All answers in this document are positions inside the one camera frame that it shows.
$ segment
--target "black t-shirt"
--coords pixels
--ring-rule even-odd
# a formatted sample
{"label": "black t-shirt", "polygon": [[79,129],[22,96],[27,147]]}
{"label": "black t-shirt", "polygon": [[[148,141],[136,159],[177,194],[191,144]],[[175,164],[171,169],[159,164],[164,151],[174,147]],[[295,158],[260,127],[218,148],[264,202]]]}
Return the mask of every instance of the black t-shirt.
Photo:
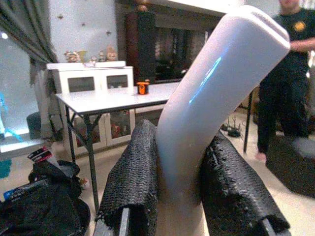
{"label": "black t-shirt", "polygon": [[[279,15],[274,20],[286,29],[290,41],[315,37],[315,11],[301,9],[293,15]],[[273,72],[285,70],[287,73],[305,74],[308,71],[307,53],[290,52]]]}

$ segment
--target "bare foot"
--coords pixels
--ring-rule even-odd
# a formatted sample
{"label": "bare foot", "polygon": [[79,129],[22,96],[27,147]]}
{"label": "bare foot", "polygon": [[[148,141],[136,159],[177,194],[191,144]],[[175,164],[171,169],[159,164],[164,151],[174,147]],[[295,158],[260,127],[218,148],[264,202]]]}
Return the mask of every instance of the bare foot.
{"label": "bare foot", "polygon": [[266,154],[262,153],[262,152],[259,152],[259,153],[256,154],[255,159],[258,160],[258,161],[266,162]]}

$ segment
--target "orange object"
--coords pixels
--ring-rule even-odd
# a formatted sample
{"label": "orange object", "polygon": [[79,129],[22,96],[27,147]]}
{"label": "orange object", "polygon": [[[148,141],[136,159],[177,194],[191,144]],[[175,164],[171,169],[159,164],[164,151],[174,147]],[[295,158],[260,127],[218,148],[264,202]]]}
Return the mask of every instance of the orange object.
{"label": "orange object", "polygon": [[149,82],[138,82],[138,94],[144,95],[149,93]]}

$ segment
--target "gray curtain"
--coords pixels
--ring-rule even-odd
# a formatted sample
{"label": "gray curtain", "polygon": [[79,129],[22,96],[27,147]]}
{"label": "gray curtain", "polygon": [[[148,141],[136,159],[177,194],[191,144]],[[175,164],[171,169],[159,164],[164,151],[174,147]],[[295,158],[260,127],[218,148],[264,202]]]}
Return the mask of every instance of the gray curtain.
{"label": "gray curtain", "polygon": [[0,26],[30,56],[30,85],[34,86],[41,118],[41,137],[62,128],[54,80],[46,63],[56,63],[50,43],[47,0],[0,0]]}

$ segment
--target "table leg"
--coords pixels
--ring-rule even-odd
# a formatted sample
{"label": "table leg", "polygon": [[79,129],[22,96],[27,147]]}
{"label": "table leg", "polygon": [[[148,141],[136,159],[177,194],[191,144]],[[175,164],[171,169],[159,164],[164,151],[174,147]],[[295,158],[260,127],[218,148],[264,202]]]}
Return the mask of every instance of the table leg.
{"label": "table leg", "polygon": [[246,150],[247,150],[248,131],[250,128],[250,118],[251,118],[251,109],[252,109],[252,92],[250,93],[248,106],[247,106],[247,120],[246,120],[246,130],[245,130],[245,140],[244,140],[244,152],[246,152]]}
{"label": "table leg", "polygon": [[92,140],[93,124],[91,124],[90,117],[88,115],[84,115],[84,123],[87,127],[87,150],[89,153],[95,213],[97,213],[97,211],[98,211],[98,193],[97,193],[96,172],[95,172],[95,162],[94,162],[93,140]]}
{"label": "table leg", "polygon": [[71,123],[71,121],[70,121],[70,113],[69,113],[69,107],[67,105],[65,106],[65,114],[66,114],[67,124],[68,124],[67,126],[68,126],[68,135],[69,135],[69,143],[70,143],[70,150],[71,150],[71,158],[72,158],[72,162],[75,163],[75,155],[74,155],[72,132],[71,132],[71,128],[69,126],[69,123]]}

